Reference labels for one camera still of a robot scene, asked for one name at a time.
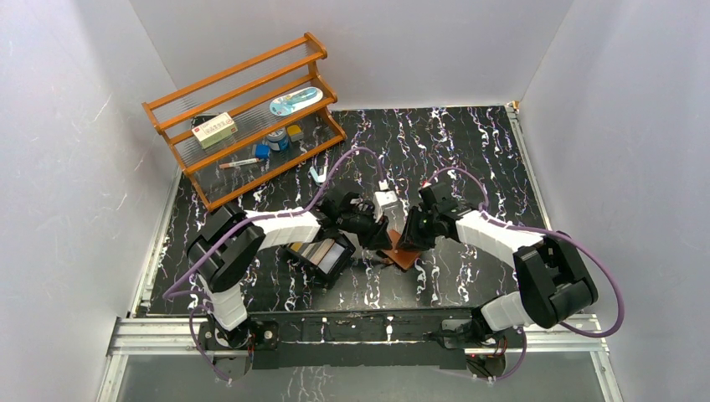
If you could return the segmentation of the orange leather card holder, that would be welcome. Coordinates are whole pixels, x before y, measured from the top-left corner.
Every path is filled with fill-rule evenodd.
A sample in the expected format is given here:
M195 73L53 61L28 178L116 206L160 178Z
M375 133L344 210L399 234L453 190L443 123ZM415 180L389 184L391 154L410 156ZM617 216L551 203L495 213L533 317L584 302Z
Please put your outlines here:
M387 265L395 265L404 272L409 271L417 259L420 258L422 252L400 249L397 243L401 234L395 229L389 229L388 236L393 248L391 250L379 250L377 254L385 259Z

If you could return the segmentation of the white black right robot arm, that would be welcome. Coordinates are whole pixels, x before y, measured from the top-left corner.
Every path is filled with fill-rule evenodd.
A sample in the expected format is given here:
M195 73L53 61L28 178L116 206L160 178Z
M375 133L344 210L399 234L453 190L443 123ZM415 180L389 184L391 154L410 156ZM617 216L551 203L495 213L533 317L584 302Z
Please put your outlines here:
M597 301L597 287L578 250L559 233L515 229L455 199L445 183L427 185L419 196L398 248L425 251L443 237L475 246L516 273L516 291L472 313L471 334L481 346L494 346L510 327L554 327Z

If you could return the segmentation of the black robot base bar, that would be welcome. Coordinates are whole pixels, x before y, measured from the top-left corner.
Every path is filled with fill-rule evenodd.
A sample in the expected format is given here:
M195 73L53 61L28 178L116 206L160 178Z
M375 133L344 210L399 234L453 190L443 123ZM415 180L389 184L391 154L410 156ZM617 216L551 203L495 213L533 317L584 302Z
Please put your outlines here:
M465 369L480 349L500 353L511 330L483 333L475 308L443 307L324 312L253 312L226 332L208 317L198 345L215 356L244 353L253 369L305 366L434 366Z

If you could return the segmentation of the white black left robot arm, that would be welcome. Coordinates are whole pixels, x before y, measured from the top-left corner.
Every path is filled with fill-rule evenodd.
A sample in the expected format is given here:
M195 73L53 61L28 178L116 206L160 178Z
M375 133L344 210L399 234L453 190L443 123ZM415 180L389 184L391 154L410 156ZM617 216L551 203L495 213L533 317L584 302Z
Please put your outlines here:
M364 249L390 250L385 210L397 202L397 194L388 188L375 192L373 199L334 189L314 198L306 209L257 213L223 206L214 211L192 240L187 257L207 292L220 341L229 348L249 341L240 282L259 251L319 243L342 233L356 235Z

